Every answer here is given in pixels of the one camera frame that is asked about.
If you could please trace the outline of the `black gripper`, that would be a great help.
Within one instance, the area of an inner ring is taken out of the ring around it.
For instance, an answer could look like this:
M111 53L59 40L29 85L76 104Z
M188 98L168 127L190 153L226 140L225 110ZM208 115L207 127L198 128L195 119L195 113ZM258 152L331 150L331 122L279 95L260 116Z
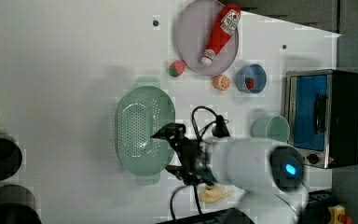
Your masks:
M213 185L217 180L209 167L211 154L203 151L197 140L183 138L185 133L185 124L171 122L152 135L152 138L169 140L179 159L180 165L168 165L165 170L185 185Z

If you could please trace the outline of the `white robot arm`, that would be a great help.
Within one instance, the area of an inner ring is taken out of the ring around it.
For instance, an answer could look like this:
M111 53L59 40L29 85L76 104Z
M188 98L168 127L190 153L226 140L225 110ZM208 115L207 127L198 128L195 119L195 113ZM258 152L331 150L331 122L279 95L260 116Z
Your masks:
M187 185L232 185L244 191L236 209L254 224L297 224L308 203L300 152L266 138L235 138L216 124L213 136L186 137L186 126L169 123L152 135L170 145L181 164L166 170Z

